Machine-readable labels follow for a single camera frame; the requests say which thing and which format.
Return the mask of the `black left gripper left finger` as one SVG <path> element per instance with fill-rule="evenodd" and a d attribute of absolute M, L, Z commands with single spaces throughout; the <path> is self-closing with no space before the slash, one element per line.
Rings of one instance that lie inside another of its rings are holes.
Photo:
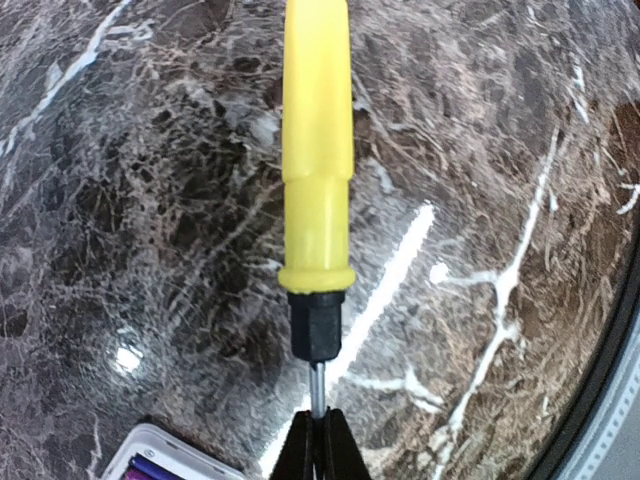
<path fill-rule="evenodd" d="M 296 412 L 270 480 L 311 480 L 314 475 L 314 419 Z"/>

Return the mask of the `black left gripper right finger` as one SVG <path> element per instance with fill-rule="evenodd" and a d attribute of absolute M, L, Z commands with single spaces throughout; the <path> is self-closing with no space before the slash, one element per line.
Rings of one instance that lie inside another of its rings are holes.
<path fill-rule="evenodd" d="M 368 478 L 363 456 L 340 409 L 328 409 L 319 423 L 319 478 Z"/>

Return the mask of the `white remote control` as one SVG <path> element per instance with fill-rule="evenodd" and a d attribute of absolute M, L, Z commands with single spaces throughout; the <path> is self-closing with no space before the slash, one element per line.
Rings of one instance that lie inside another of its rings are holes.
<path fill-rule="evenodd" d="M 171 473 L 171 479 L 241 480 L 238 470 L 188 445 L 150 423 L 135 426 L 102 474 L 102 479 L 124 479 L 128 461 L 141 455 Z"/>

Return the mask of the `yellow handled screwdriver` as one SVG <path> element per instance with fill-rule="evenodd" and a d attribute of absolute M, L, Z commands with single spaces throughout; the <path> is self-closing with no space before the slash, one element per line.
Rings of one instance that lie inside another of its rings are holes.
<path fill-rule="evenodd" d="M 294 356 L 310 366 L 311 415 L 326 413 L 325 365 L 341 349 L 354 174 L 348 4 L 289 1 L 282 98 L 284 266 Z"/>

